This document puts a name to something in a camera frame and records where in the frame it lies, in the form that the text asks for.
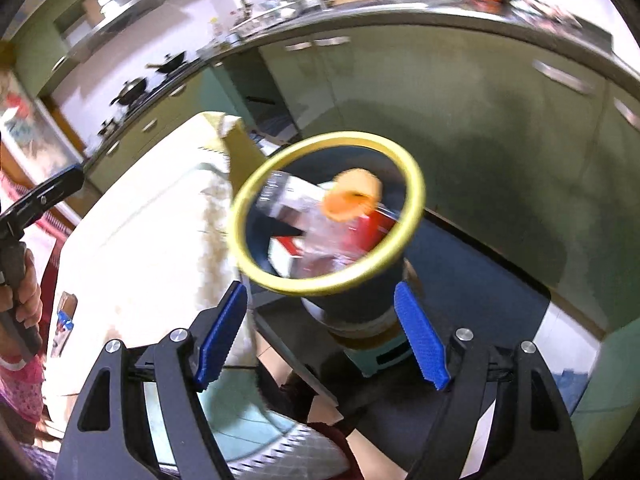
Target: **blue gripper pad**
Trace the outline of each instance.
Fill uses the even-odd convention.
[[[247,303],[246,288],[239,283],[226,303],[217,306],[221,309],[220,314],[200,347],[198,371],[193,378],[197,387],[205,389],[220,376],[226,356],[246,314]]]
[[[437,390],[443,389],[451,379],[447,371],[445,346],[405,282],[396,285],[394,307],[422,376],[435,384]]]

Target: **handheld grip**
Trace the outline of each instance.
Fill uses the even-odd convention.
[[[25,362],[28,362],[40,350],[42,338],[37,326],[25,328],[23,323],[15,319],[15,309],[19,305],[17,301],[14,301],[14,307],[11,310],[0,312],[0,324],[9,337],[18,343],[20,355]]]
[[[17,242],[5,246],[0,252],[3,284],[10,286],[14,291],[14,306],[10,310],[0,312],[0,324],[2,324],[7,335],[18,343],[20,355],[25,362],[28,362],[40,350],[42,338],[36,326],[25,328],[23,323],[15,319],[16,309],[20,306],[20,302],[15,297],[16,291],[26,272],[24,265],[25,251],[26,245],[23,242]]]

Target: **cabinet handle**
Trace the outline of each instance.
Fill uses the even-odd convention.
[[[558,70],[557,68],[549,66],[542,61],[535,60],[533,62],[533,68],[535,68],[542,75],[547,76],[552,81],[560,83],[561,85],[564,85],[567,88],[578,92],[579,94],[593,94],[594,87],[591,83],[587,83],[586,81],[578,79],[577,77],[572,76],[567,72],[563,72],[562,70]]]
[[[115,152],[118,149],[119,145],[120,145],[120,141],[117,140],[116,143],[109,148],[109,151],[107,152],[107,156],[113,155],[113,152]]]
[[[60,68],[60,65],[62,65],[65,61],[66,61],[66,56],[62,56],[59,60],[56,61],[56,64],[53,66],[51,71],[55,72],[57,69]]]
[[[613,104],[626,122],[640,132],[640,117],[633,113],[620,99],[613,99]]]
[[[351,43],[349,36],[336,36],[335,38],[324,38],[324,40],[314,40],[317,46],[334,46]]]
[[[182,92],[184,92],[185,88],[187,88],[187,85],[178,86],[178,88],[176,88],[173,92],[169,94],[169,97],[176,97],[177,95],[180,95]]]
[[[287,52],[295,52],[297,50],[305,50],[306,48],[311,48],[312,44],[310,41],[303,41],[302,43],[295,43],[293,45],[286,45],[284,50]]]
[[[153,119],[153,120],[149,121],[149,124],[147,126],[145,126],[144,128],[142,128],[142,133],[146,134],[151,128],[156,126],[156,124],[158,124],[158,119]]]

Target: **metal screw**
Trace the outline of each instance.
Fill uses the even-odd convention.
[[[112,339],[104,346],[104,349],[110,354],[113,354],[114,352],[120,350],[120,341],[118,341],[117,339]]]
[[[468,328],[459,328],[456,330],[456,337],[460,341],[471,341],[474,338],[474,333]]]
[[[180,341],[184,341],[185,339],[187,339],[188,335],[189,335],[189,332],[187,332],[185,329],[176,328],[169,335],[169,339],[171,339],[171,341],[173,341],[174,343],[179,343]]]
[[[520,343],[520,348],[525,354],[535,354],[536,346],[531,341],[523,341]]]

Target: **orange lid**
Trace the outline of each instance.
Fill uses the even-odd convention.
[[[382,183],[362,168],[347,170],[334,178],[334,186],[326,192],[320,208],[335,222],[347,222],[371,213],[378,207]]]

